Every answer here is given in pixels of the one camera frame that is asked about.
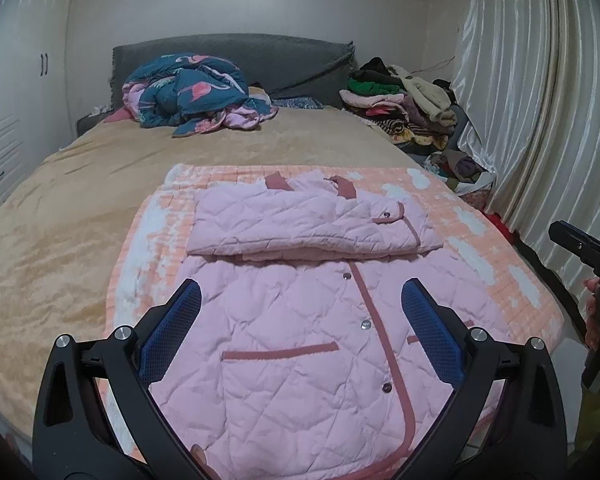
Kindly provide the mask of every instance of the wardrobe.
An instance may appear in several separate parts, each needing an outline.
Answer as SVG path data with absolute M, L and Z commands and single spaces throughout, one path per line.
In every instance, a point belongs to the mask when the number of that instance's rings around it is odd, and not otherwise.
M 64 44 L 71 0 L 0 0 L 0 204 L 74 140 Z

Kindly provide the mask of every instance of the beige curtain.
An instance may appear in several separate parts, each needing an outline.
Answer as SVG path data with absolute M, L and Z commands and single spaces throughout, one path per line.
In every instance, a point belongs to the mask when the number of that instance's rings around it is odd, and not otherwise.
M 470 0 L 456 59 L 459 146 L 496 174 L 488 209 L 582 299 L 591 270 L 547 231 L 600 239 L 600 0 Z

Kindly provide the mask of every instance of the green garment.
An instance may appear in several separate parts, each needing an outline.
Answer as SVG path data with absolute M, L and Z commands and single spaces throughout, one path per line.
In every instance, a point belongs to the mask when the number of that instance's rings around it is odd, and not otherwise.
M 372 81 L 356 81 L 352 77 L 347 81 L 347 87 L 354 94 L 363 96 L 399 94 L 400 87 L 398 85 L 383 85 Z
M 598 433 L 600 433 L 600 392 L 592 394 L 583 387 L 578 430 L 574 443 L 575 451 L 570 456 L 570 462 L 573 462 L 589 448 Z

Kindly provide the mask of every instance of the gray headboard cover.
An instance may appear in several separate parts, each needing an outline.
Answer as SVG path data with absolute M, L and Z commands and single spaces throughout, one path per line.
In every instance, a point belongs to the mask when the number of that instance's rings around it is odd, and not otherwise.
M 122 85 L 143 63 L 163 54 L 192 52 L 233 61 L 251 85 L 272 98 L 311 96 L 341 107 L 338 92 L 347 87 L 355 47 L 271 34 L 200 34 L 117 46 L 113 49 L 112 104 L 123 106 Z

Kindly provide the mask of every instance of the flamingo print comforter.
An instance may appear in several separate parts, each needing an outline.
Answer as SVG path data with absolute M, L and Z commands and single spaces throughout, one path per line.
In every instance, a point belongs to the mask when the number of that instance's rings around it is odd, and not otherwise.
M 266 95 L 249 95 L 234 63 L 215 56 L 166 54 L 134 70 L 122 91 L 125 107 L 140 126 L 177 126 L 173 137 L 223 126 L 252 130 L 278 111 Z

